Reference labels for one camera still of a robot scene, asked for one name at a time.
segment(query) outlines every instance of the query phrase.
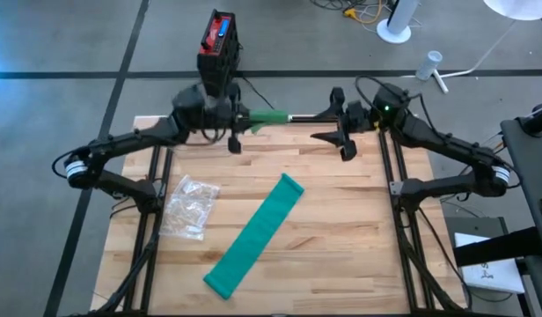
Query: white pole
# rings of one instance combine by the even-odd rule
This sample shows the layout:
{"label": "white pole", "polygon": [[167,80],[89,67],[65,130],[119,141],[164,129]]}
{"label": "white pole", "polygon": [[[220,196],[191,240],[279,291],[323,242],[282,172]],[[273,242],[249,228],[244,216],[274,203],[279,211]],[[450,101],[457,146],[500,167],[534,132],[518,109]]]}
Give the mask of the white pole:
{"label": "white pole", "polygon": [[456,72],[456,73],[441,75],[441,78],[467,75],[467,74],[470,74],[473,71],[475,71],[477,68],[479,68],[479,66],[482,64],[482,62],[484,62],[484,60],[490,55],[490,53],[492,53],[494,48],[496,48],[498,46],[498,44],[500,44],[500,42],[506,37],[506,35],[508,35],[509,31],[511,31],[514,28],[515,23],[516,23],[516,20],[513,20],[511,22],[511,24],[509,25],[508,29],[506,30],[506,32],[498,39],[498,41],[496,41],[494,43],[494,45],[492,45],[492,47],[490,47],[490,49],[486,53],[484,53],[484,55],[474,64],[474,66],[471,69],[464,70],[464,71],[459,71],[459,72]]}

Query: white lamp base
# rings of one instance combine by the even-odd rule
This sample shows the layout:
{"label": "white lamp base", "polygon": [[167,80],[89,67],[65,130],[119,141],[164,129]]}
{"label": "white lamp base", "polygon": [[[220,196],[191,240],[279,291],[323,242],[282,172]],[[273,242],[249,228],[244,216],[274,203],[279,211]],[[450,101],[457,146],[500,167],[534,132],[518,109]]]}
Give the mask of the white lamp base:
{"label": "white lamp base", "polygon": [[404,31],[400,32],[400,34],[391,33],[390,31],[388,31],[388,18],[385,18],[378,23],[377,34],[378,36],[380,36],[381,39],[386,42],[389,42],[391,44],[402,44],[405,41],[410,40],[410,36],[412,36],[412,31],[410,30],[410,26],[406,26]]}

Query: white paper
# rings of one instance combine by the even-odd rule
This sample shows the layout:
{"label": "white paper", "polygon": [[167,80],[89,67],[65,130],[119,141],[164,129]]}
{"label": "white paper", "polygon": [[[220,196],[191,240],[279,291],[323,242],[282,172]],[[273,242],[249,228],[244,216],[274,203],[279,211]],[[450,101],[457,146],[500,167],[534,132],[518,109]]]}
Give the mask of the white paper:
{"label": "white paper", "polygon": [[484,3],[507,18],[522,21],[542,18],[542,0],[484,0]]}
{"label": "white paper", "polygon": [[[455,233],[457,247],[484,240],[488,240],[488,238]],[[517,294],[525,292],[524,284],[514,259],[469,265],[460,269],[463,273],[465,283],[469,286]]]}

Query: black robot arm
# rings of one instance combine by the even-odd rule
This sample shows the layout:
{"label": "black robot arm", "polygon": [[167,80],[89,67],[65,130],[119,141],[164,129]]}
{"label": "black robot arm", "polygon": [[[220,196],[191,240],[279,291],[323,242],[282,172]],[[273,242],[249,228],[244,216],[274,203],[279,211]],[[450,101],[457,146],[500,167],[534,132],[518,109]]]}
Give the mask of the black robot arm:
{"label": "black robot arm", "polygon": [[[239,94],[238,86],[231,85],[227,99],[221,99],[214,107],[207,108],[204,95],[197,85],[193,85],[178,93],[172,101],[172,113],[161,117],[153,127],[96,139],[68,153],[63,162],[65,177],[73,188],[97,188],[115,199],[130,196],[134,198],[141,212],[155,212],[161,208],[161,202],[157,199],[151,181],[132,181],[104,170],[105,164],[109,159],[152,146],[185,144],[190,133],[198,131],[209,140],[207,144],[212,144],[219,141],[228,129],[231,131],[231,151],[237,150],[239,142],[236,134],[252,126],[251,122],[243,119],[248,118],[249,114],[238,103]],[[216,133],[215,137],[209,138],[204,132],[205,129],[222,133]]]}
{"label": "black robot arm", "polygon": [[372,102],[364,98],[370,109],[363,108],[360,101],[354,101],[348,103],[344,110],[344,98],[341,98],[343,92],[340,88],[334,88],[330,100],[338,102],[331,102],[328,110],[319,116],[334,115],[338,122],[337,131],[319,133],[313,137],[341,147],[341,158],[350,160],[356,155],[355,142],[350,139],[350,134],[375,129],[389,130],[393,140],[403,146],[422,147],[472,167],[472,171],[466,175],[432,181],[408,179],[391,183],[392,194],[398,197],[399,206],[406,210],[417,210],[421,201],[430,196],[458,193],[482,196],[505,194],[509,169],[491,149],[436,131],[408,110],[410,101],[420,95],[410,97],[407,91],[395,85],[380,84]]}

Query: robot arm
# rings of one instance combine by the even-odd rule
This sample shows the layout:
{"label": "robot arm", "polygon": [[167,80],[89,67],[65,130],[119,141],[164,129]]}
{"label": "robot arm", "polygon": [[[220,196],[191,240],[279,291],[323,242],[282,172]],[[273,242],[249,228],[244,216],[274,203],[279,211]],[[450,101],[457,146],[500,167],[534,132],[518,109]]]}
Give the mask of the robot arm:
{"label": "robot arm", "polygon": [[406,210],[417,210],[420,202],[429,196],[458,193],[475,193],[482,196],[501,196],[508,188],[509,169],[491,149],[478,143],[468,143],[451,134],[436,131],[430,124],[416,118],[408,106],[412,99],[408,91],[395,85],[382,84],[370,109],[362,107],[360,101],[348,103],[343,110],[344,98],[340,88],[334,88],[330,107],[318,116],[335,116],[337,131],[315,134],[312,137],[341,147],[341,158],[350,160],[356,155],[352,133],[363,133],[375,129],[391,132],[392,138],[403,146],[422,147],[455,159],[472,167],[467,175],[432,181],[409,179],[390,184],[391,192],[399,199],[399,206]]}

